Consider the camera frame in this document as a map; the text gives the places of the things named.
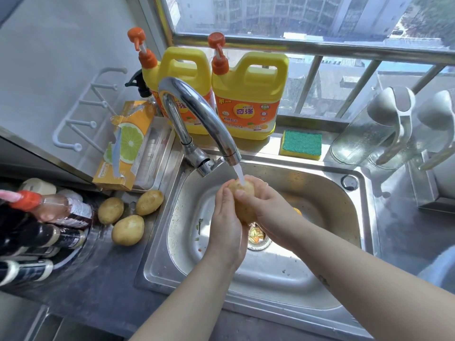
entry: forearm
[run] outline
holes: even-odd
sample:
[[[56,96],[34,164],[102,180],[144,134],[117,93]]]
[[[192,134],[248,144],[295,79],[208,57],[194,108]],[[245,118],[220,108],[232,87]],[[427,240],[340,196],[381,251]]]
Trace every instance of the forearm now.
[[[215,258],[203,257],[131,341],[208,340],[233,275]]]
[[[455,296],[312,224],[296,254],[377,340],[455,340]]]

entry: plastic tray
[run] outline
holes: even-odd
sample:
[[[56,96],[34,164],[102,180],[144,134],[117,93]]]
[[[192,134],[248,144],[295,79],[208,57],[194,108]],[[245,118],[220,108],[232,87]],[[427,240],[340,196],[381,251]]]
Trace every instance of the plastic tray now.
[[[155,117],[134,182],[133,191],[158,189],[169,160],[175,133],[168,119]]]

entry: apartment building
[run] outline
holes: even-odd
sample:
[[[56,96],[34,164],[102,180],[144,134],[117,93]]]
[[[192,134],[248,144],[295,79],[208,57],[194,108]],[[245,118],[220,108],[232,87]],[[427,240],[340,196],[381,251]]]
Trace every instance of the apartment building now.
[[[385,37],[412,0],[177,0],[177,31]]]

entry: hand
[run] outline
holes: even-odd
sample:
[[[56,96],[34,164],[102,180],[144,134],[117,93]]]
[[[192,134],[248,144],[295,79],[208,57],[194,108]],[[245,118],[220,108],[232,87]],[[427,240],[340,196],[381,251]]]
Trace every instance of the hand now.
[[[256,212],[258,223],[272,241],[294,251],[299,227],[308,222],[273,188],[263,180],[246,175],[245,179],[254,185],[254,195],[247,196],[237,190],[235,198],[251,206]]]
[[[224,183],[215,196],[215,210],[205,256],[213,257],[235,271],[247,253],[249,227],[242,226],[235,214],[234,196],[227,188],[232,181],[233,179]]]

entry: running water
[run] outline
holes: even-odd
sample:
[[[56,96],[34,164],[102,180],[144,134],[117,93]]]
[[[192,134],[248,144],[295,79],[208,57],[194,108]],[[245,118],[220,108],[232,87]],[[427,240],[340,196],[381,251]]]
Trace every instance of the running water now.
[[[243,177],[243,172],[242,168],[240,167],[240,164],[234,165],[233,166],[235,173],[238,176],[238,180],[240,181],[240,184],[245,185],[245,177]]]

